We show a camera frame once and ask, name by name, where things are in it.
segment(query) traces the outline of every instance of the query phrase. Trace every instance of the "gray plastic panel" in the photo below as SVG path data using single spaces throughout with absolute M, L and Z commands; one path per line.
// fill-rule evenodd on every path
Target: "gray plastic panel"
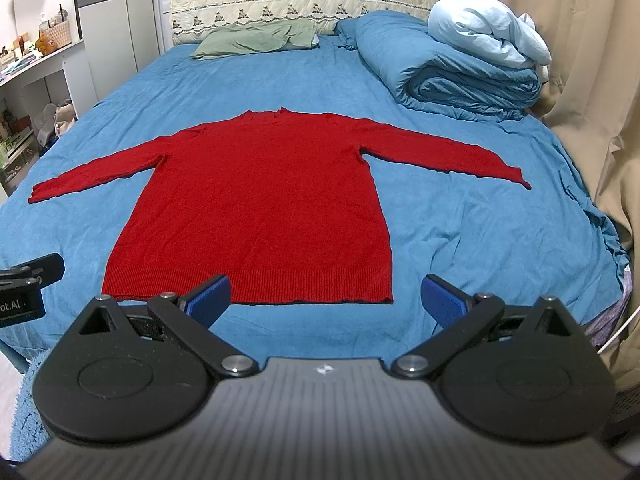
M 395 379 L 378 360 L 272 358 L 252 378 L 220 383 L 171 433 L 113 449 L 54 439 L 20 472 L 30 480 L 612 480 L 628 468 L 590 438 L 522 447 L 474 433 L 426 383 Z

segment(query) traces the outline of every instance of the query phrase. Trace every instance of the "floor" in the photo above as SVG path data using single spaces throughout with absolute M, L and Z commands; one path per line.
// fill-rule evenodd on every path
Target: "floor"
M 0 353 L 0 455 L 9 456 L 11 421 L 14 420 L 15 397 L 20 388 L 22 375 Z

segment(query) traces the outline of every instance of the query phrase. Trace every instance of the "silver bolt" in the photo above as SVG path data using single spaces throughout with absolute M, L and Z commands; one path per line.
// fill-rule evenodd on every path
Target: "silver bolt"
M 228 355 L 222 359 L 222 367 L 227 372 L 241 374 L 254 365 L 254 360 L 246 355 Z
M 429 361 L 421 355 L 407 354 L 396 361 L 398 368 L 403 372 L 423 372 L 429 366 Z

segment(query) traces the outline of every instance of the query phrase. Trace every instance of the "rolled blue blanket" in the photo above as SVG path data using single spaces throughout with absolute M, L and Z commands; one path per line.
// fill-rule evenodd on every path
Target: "rolled blue blanket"
M 427 22 L 392 10 L 357 20 L 362 59 L 396 100 L 467 121 L 519 120 L 540 96 L 535 70 L 495 66 L 435 41 Z

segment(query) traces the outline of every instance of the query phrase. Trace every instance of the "red sweater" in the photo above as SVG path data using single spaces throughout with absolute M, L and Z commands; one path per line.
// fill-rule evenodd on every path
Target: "red sweater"
M 98 158 L 29 202 L 156 168 L 107 262 L 102 292 L 183 294 L 215 273 L 234 303 L 391 301 L 391 248 L 362 153 L 517 182 L 493 152 L 333 114 L 246 112 Z

